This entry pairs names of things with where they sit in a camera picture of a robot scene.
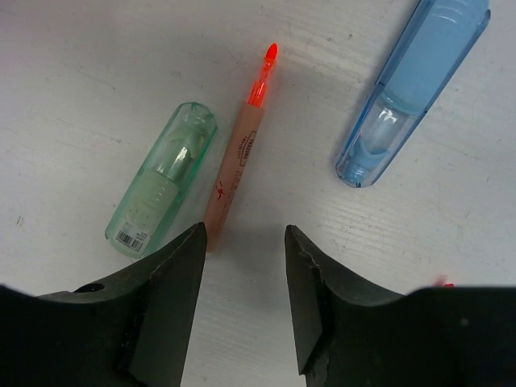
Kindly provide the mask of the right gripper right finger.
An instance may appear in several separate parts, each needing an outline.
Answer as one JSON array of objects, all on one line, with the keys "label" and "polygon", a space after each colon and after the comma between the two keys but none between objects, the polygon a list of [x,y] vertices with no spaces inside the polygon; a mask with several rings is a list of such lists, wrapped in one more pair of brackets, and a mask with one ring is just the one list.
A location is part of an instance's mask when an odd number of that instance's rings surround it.
[{"label": "right gripper right finger", "polygon": [[309,386],[512,386],[515,290],[395,293],[285,230],[298,371]]}]

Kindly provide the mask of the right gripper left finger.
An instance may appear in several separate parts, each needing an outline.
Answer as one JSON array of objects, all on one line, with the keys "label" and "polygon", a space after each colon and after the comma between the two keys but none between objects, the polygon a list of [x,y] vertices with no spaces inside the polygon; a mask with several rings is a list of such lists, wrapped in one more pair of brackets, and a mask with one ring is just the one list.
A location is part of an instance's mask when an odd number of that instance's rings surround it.
[{"label": "right gripper left finger", "polygon": [[205,258],[197,223],[73,292],[2,287],[2,385],[180,385]]}]

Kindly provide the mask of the orange slim highlighter pen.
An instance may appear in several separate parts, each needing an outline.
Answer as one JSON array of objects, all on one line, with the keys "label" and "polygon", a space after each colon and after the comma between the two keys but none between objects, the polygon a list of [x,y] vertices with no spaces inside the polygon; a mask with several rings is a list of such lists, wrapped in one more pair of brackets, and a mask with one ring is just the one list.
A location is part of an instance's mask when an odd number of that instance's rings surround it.
[{"label": "orange slim highlighter pen", "polygon": [[276,64],[277,54],[278,45],[273,43],[264,55],[259,76],[253,82],[247,100],[239,108],[231,136],[227,142],[203,217],[208,252],[214,251],[218,246],[223,226],[256,141],[256,135],[264,117],[263,105],[268,88],[268,78]]}]

